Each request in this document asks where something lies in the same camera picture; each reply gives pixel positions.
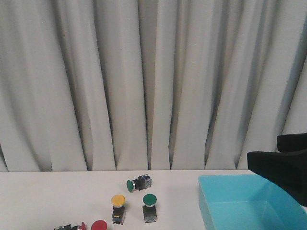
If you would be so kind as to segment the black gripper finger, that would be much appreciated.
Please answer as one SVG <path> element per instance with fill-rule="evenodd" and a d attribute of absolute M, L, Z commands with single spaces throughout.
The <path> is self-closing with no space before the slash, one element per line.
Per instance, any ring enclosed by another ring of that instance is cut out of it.
<path fill-rule="evenodd" d="M 300 205 L 307 206 L 307 151 L 247 154 L 248 169 L 281 187 Z"/>
<path fill-rule="evenodd" d="M 307 148 L 307 134 L 286 134 L 277 136 L 277 150 L 279 152 L 292 152 Z"/>

